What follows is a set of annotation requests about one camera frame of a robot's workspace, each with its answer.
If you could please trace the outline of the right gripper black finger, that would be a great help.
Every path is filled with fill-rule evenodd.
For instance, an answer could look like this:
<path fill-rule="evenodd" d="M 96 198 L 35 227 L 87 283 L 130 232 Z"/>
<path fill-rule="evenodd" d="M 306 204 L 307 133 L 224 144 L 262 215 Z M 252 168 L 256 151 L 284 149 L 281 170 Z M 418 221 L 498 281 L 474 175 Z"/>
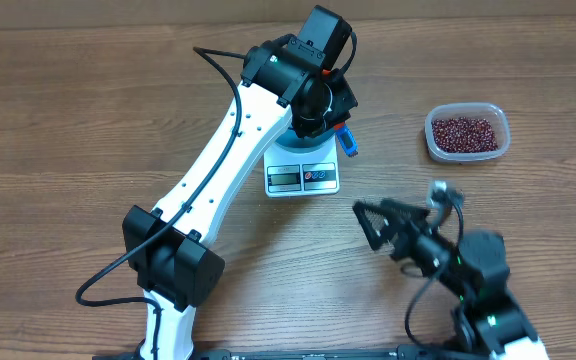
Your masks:
<path fill-rule="evenodd" d="M 356 201 L 352 210 L 373 251 L 377 251 L 385 243 L 391 242 L 402 231 L 408 220 L 397 217 L 394 213 L 381 207 L 380 203 Z"/>
<path fill-rule="evenodd" d="M 406 219 L 425 219 L 430 214 L 426 208 L 401 203 L 390 198 L 383 199 L 380 206 L 394 213 L 397 217 Z"/>

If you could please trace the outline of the red measuring scoop blue handle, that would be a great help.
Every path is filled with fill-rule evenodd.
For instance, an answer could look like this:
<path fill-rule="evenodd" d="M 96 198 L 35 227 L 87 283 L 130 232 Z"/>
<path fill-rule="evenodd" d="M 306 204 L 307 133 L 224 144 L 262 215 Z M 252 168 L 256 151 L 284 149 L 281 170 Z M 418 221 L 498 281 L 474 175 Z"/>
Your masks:
<path fill-rule="evenodd" d="M 355 157 L 358 154 L 358 144 L 346 123 L 336 124 L 334 130 L 344 153 L 348 157 Z"/>

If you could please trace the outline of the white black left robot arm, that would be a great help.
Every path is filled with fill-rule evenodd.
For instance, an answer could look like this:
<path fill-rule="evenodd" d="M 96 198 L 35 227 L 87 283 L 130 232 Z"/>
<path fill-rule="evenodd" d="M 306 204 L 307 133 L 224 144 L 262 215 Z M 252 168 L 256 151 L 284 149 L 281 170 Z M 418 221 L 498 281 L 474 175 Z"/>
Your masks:
<path fill-rule="evenodd" d="M 338 154 L 355 156 L 358 145 L 347 127 L 357 100 L 338 57 L 356 45 L 347 21 L 316 6 L 299 33 L 251 48 L 228 112 L 191 168 L 151 210 L 129 210 L 122 231 L 149 312 L 136 358 L 192 355 L 196 310 L 225 268 L 211 247 L 254 167 L 271 198 L 339 190 Z"/>

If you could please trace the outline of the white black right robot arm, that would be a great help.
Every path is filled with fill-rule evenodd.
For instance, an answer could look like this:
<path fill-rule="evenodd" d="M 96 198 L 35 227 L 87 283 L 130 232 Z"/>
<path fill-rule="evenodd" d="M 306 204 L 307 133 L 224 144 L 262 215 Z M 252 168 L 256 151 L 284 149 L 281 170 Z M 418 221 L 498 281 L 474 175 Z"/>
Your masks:
<path fill-rule="evenodd" d="M 547 359 L 546 346 L 508 287 L 510 268 L 503 236 L 494 231 L 464 230 L 458 200 L 446 199 L 430 220 L 425 208 L 384 199 L 357 201 L 352 210 L 372 250 L 392 246 L 395 262 L 409 259 L 426 283 L 410 301 L 404 319 L 409 340 L 435 356 L 480 359 Z M 451 311 L 454 336 L 441 345 L 420 341 L 411 315 L 434 283 L 459 299 Z"/>

